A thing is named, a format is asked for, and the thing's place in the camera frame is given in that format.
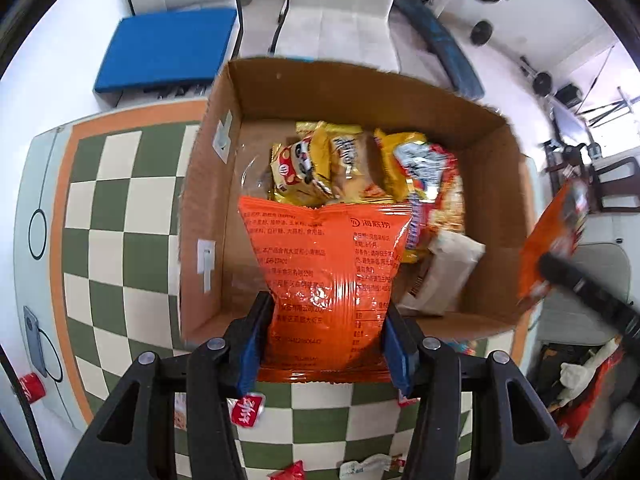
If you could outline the red panda snack bag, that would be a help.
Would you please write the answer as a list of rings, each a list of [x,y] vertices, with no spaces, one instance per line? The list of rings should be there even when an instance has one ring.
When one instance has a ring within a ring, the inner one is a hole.
[[[588,185],[581,178],[569,178],[544,210],[526,238],[518,270],[518,304],[533,307],[546,296],[550,282],[539,271],[546,253],[567,258],[574,254],[589,214]]]

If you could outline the white snack pack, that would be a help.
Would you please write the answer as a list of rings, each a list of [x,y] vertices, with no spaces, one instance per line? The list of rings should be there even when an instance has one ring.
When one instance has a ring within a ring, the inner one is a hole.
[[[440,231],[432,239],[427,266],[410,275],[411,280],[394,300],[396,307],[408,315],[444,316],[457,309],[462,289],[483,258],[485,245],[466,235]]]

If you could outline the red triangular snack bag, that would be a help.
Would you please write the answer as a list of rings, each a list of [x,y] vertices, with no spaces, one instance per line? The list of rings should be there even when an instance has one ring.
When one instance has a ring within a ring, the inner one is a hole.
[[[305,480],[306,472],[304,463],[298,460],[292,463],[290,466],[285,467],[283,470],[279,470],[268,476],[269,480]]]

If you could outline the large yellow noodle bag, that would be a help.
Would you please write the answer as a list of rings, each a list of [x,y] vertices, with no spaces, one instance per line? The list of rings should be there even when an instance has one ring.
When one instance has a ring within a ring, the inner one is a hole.
[[[397,203],[407,203],[411,220],[403,263],[424,258],[442,231],[465,232],[463,182],[457,157],[420,132],[374,132],[380,149],[385,189]]]

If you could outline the orange snack bag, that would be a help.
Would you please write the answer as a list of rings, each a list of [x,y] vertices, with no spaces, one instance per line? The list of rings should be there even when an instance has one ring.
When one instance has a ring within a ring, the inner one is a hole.
[[[243,196],[239,213],[274,300],[259,379],[385,382],[381,335],[409,207]]]

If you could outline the yellow bread snack bag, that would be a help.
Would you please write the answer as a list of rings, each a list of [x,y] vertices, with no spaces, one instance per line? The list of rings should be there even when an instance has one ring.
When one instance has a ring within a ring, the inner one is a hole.
[[[345,204],[392,204],[378,174],[380,153],[373,136],[357,125],[329,122],[298,122],[296,133],[301,138],[308,132],[320,131],[328,139],[330,182],[333,200]]]

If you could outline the yellow panda snack bag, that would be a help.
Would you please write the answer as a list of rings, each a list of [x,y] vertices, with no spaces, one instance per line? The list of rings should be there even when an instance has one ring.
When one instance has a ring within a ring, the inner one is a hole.
[[[328,139],[320,131],[292,144],[273,143],[270,169],[272,195],[279,203],[314,208],[333,197]]]

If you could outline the grey office chair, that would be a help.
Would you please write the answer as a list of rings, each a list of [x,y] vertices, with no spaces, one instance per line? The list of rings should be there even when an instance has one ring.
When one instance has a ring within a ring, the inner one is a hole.
[[[620,336],[629,347],[639,343],[639,312],[629,300],[631,266],[620,246],[579,245],[569,257],[546,252],[537,269],[551,286],[537,324],[540,342],[602,346]]]

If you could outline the red soda can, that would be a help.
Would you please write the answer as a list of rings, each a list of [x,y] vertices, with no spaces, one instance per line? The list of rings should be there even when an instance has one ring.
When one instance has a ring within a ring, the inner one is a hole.
[[[29,404],[43,399],[47,394],[40,377],[34,372],[21,376],[18,381]]]

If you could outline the dark wooden chair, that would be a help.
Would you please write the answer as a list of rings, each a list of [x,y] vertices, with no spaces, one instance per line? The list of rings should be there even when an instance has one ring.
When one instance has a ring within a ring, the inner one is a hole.
[[[560,192],[570,178],[582,179],[587,185],[587,200],[595,214],[638,214],[639,162],[626,157],[608,166],[586,164],[582,150],[597,154],[596,144],[570,145],[549,140],[541,144],[546,158],[544,173],[550,182],[551,196]]]

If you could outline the blue smartphone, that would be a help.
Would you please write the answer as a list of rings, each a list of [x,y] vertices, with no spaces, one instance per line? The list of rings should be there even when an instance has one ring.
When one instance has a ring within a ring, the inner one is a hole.
[[[47,377],[47,367],[42,350],[38,318],[32,313],[32,310],[26,306],[23,307],[23,315],[27,349],[30,359],[32,360],[32,365],[43,377]]]

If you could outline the cookie snack bag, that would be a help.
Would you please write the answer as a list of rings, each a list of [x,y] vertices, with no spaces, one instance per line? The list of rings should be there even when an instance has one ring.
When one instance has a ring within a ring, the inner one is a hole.
[[[364,460],[342,463],[338,470],[340,480],[383,480],[400,477],[404,472],[406,456],[374,454]]]

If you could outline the open cardboard box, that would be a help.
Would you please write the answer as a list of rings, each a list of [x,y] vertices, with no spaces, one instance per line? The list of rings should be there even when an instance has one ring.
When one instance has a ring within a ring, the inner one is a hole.
[[[198,342],[243,316],[264,286],[238,211],[242,194],[268,196],[276,144],[306,136],[316,122],[362,130],[350,167],[328,157],[332,202],[402,200],[404,180],[382,159],[375,131],[417,132],[457,157],[464,230],[485,247],[457,307],[422,318],[440,336],[510,330],[518,265],[533,225],[526,160],[506,118],[426,82],[361,65],[292,58],[238,58],[217,76],[195,137],[180,196],[180,330]]]

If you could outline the white padded chair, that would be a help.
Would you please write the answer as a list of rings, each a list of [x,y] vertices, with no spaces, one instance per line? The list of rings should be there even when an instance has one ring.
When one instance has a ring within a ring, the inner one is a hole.
[[[394,0],[284,0],[269,52],[400,70],[390,34]]]

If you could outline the chair with blue cushion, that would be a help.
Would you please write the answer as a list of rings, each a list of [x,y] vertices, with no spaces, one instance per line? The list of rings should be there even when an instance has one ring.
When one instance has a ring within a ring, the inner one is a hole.
[[[209,87],[240,53],[241,0],[127,0],[93,91],[104,98],[139,101],[153,91],[183,96]]]

